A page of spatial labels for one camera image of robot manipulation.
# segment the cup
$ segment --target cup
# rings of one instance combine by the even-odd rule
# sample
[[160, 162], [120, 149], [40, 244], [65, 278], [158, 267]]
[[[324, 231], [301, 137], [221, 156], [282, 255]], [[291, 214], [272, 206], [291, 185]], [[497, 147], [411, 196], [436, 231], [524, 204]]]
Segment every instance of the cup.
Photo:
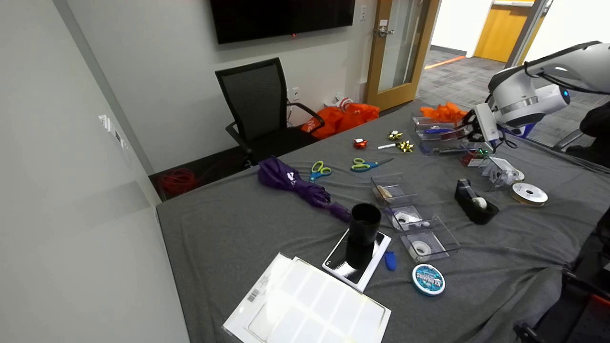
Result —
[[356, 204], [350, 210], [349, 240], [356, 246], [368, 246], [375, 242], [379, 231], [381, 212], [373, 204]]
[[356, 204], [350, 210], [345, 259], [354, 269], [366, 269], [373, 254], [381, 212], [373, 204]]

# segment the paper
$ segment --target paper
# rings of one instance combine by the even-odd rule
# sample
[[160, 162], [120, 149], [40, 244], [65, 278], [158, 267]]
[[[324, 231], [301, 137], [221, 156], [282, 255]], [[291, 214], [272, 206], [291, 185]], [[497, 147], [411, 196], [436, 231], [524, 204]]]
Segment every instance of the paper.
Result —
[[223, 328], [244, 343], [377, 343], [389, 316], [373, 299], [278, 254]]

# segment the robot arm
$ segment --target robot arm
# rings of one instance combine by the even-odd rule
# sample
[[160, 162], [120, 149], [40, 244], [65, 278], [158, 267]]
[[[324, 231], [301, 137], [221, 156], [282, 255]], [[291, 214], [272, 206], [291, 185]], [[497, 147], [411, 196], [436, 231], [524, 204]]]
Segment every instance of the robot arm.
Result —
[[[549, 82], [533, 88], [532, 80]], [[490, 97], [474, 107], [472, 139], [495, 141], [499, 130], [539, 122], [570, 105], [570, 90], [610, 95], [610, 46], [585, 42], [547, 57], [505, 69], [488, 84]]]

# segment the chair backrest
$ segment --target chair backrest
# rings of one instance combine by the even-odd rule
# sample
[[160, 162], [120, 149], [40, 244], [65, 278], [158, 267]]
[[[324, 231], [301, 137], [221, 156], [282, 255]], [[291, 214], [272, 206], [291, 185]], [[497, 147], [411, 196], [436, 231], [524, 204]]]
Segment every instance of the chair backrest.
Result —
[[215, 73], [240, 135], [249, 141], [286, 128], [286, 80], [280, 59]]

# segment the clear plastic case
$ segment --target clear plastic case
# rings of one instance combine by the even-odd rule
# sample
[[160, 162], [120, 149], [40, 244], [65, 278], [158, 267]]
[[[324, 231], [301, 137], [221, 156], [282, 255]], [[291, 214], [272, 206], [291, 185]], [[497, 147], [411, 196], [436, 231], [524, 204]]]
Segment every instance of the clear plastic case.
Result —
[[413, 261], [432, 261], [448, 257], [459, 248], [451, 231], [438, 215], [425, 215], [415, 206], [415, 194], [402, 185], [402, 175], [371, 177], [373, 193], [383, 202], [390, 225]]
[[423, 116], [413, 116], [413, 134], [419, 151], [425, 154], [461, 154], [469, 149], [459, 122], [431, 122]]

